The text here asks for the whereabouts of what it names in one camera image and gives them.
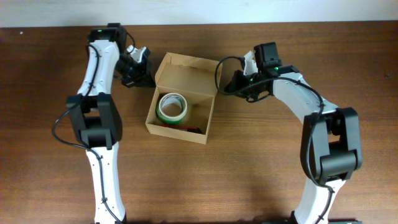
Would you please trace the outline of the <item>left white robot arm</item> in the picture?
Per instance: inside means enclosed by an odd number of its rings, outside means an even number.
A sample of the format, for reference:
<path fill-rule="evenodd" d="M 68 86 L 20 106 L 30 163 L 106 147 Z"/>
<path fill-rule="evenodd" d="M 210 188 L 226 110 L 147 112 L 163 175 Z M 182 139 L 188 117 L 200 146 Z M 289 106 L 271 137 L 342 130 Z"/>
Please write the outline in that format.
<path fill-rule="evenodd" d="M 76 95 L 67 99 L 73 132 L 90 162 L 95 194 L 94 222 L 125 223 L 118 176 L 119 143 L 123 125 L 111 96 L 114 73 L 122 85 L 155 87 L 150 74 L 150 50 L 127 45 L 131 35 L 120 23 L 92 29 L 88 35 L 88 65 Z"/>

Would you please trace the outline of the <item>beige masking tape roll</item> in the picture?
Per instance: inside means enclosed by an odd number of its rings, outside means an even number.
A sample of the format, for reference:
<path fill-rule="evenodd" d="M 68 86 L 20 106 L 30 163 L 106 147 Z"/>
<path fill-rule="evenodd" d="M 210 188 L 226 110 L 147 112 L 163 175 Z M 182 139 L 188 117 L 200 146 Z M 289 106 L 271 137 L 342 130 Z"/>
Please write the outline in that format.
<path fill-rule="evenodd" d="M 157 107 L 161 108 L 166 116 L 178 116 L 184 108 L 188 110 L 188 104 L 184 96 L 178 93 L 168 93 L 158 102 Z"/>

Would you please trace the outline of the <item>green tape roll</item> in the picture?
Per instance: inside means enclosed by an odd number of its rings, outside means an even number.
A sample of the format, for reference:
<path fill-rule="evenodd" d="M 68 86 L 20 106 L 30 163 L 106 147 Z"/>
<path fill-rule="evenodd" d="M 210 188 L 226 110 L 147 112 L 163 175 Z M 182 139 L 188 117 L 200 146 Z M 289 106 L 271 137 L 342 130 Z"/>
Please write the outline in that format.
<path fill-rule="evenodd" d="M 182 122 L 184 117 L 187 114 L 187 108 L 184 108 L 184 110 L 178 115 L 178 116 L 166 116 L 161 108 L 156 107 L 156 113 L 159 119 L 165 123 L 165 124 L 170 124 L 170 125 L 177 125 Z"/>

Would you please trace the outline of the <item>cardboard box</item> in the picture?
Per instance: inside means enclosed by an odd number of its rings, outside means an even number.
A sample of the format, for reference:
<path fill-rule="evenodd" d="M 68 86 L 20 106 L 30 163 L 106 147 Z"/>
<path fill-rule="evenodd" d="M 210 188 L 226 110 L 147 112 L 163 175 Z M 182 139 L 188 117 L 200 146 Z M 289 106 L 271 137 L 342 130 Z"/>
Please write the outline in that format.
<path fill-rule="evenodd" d="M 155 92 L 146 119 L 151 134 L 206 144 L 222 67 L 216 60 L 167 52 L 155 73 Z M 185 97 L 188 111 L 179 126 L 200 128 L 203 134 L 162 127 L 156 113 L 159 100 L 168 93 Z"/>

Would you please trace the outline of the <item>orange utility knife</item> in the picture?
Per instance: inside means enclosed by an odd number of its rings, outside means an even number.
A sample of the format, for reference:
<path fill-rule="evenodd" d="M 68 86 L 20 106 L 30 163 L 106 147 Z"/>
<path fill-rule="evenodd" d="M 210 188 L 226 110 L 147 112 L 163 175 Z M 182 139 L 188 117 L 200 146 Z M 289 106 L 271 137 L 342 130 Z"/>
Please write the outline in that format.
<path fill-rule="evenodd" d="M 169 124 L 161 124 L 161 126 L 165 128 L 184 130 L 191 133 L 203 134 L 203 131 L 200 128 L 192 126 L 179 126 L 179 125 L 169 125 Z"/>

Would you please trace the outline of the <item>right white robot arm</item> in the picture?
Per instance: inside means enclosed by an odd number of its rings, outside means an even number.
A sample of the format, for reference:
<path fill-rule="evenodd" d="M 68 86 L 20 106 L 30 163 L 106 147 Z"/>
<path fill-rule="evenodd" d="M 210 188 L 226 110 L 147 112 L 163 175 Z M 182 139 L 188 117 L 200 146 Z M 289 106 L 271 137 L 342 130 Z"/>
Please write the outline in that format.
<path fill-rule="evenodd" d="M 220 91 L 255 103 L 274 96 L 302 124 L 300 163 L 306 175 L 302 198 L 284 223 L 329 223 L 342 186 L 363 163 L 358 113 L 340 108 L 312 88 L 294 65 L 284 65 L 275 42 L 259 44 Z"/>

